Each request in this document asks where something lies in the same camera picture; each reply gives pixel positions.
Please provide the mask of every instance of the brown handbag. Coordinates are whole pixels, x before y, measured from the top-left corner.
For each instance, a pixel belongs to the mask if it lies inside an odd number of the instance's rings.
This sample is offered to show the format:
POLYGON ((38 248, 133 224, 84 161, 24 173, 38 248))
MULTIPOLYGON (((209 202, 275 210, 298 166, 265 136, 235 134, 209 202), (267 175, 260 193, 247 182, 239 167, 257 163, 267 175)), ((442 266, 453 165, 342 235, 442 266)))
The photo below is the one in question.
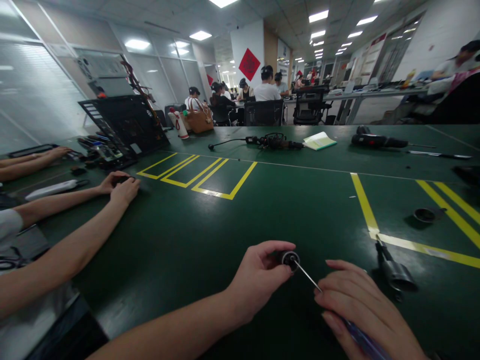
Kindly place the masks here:
POLYGON ((190 125, 193 132, 195 134, 199 134, 208 130, 213 130, 214 120, 212 119, 212 112, 210 109, 205 110, 203 104, 198 99, 192 99, 195 100, 200 107, 200 111, 194 111, 192 101, 188 102, 190 109, 186 117, 186 121, 190 125))

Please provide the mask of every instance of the hand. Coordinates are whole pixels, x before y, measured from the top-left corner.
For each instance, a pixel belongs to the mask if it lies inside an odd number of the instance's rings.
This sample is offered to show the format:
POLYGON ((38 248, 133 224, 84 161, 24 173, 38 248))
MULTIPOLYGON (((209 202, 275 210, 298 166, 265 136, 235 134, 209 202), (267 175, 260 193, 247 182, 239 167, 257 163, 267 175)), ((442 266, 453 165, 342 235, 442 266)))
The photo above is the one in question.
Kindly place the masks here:
POLYGON ((114 182, 120 177, 129 177, 126 172, 123 171, 113 171, 108 174, 108 176, 98 185, 95 190, 98 192, 99 195, 108 195, 114 189, 114 182))
POLYGON ((140 182, 139 179, 131 177, 124 183, 117 184, 110 194, 111 201, 130 205, 139 192, 140 182))
POLYGON ((323 318, 350 360, 370 358, 360 349, 336 314, 352 321, 393 360, 427 360, 400 312, 363 269, 342 260, 327 260, 326 263, 339 271, 328 274, 318 282, 323 293, 315 289, 315 301, 327 309, 323 318))
POLYGON ((56 148, 54 148, 50 151, 47 151, 45 153, 45 156, 49 156, 49 157, 52 157, 54 159, 61 159, 71 151, 72 151, 72 149, 69 148, 69 147, 59 146, 59 147, 56 147, 56 148))
POLYGON ((287 265, 279 265, 271 253, 295 249, 285 241, 265 241, 250 246, 233 278, 225 290, 232 312, 242 324, 249 323, 269 301, 280 285, 292 276, 287 265))

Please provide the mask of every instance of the black office chair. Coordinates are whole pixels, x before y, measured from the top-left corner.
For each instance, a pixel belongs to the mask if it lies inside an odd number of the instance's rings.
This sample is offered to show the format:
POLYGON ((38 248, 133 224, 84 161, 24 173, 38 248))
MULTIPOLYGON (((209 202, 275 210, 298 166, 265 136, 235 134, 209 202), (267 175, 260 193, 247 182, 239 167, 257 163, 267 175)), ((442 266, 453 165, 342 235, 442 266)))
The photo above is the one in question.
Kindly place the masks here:
POLYGON ((245 126, 282 126, 283 116, 283 99, 245 104, 245 126))

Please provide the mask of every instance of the red diamond decoration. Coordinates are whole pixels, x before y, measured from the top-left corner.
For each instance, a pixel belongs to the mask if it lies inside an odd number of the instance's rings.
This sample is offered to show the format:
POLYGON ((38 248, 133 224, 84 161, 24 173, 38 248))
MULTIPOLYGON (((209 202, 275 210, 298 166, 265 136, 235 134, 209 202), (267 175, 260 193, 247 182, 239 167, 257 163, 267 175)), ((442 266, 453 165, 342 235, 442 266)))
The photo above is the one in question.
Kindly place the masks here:
POLYGON ((247 48, 243 58, 241 59, 238 70, 240 70, 246 76, 248 81, 252 81, 259 67, 260 61, 255 57, 250 49, 247 48))

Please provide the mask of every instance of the screwdriver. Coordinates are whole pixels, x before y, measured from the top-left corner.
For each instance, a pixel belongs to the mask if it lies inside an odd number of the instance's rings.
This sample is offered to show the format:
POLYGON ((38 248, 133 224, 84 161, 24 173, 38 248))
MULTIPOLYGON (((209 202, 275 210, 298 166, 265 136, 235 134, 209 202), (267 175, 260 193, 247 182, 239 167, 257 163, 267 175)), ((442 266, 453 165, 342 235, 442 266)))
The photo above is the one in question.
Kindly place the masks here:
POLYGON ((351 138, 351 143, 370 148, 406 148, 407 146, 416 146, 422 148, 434 149, 436 146, 418 145, 409 143, 406 140, 400 140, 394 137, 374 135, 370 133, 370 129, 365 125, 360 125, 356 129, 356 134, 351 138))
MULTIPOLYGON (((303 267, 295 260, 294 256, 290 256, 290 260, 295 262, 297 267, 303 271, 307 278, 315 285, 315 287, 323 293, 322 289, 319 288, 317 283, 307 274, 303 267)), ((392 360, 392 358, 383 350, 380 345, 378 345, 374 340, 372 340, 366 333, 360 330, 353 322, 348 321, 347 319, 340 317, 343 323, 345 324, 348 332, 350 333, 353 340, 361 347, 363 352, 367 354, 372 360, 392 360)))

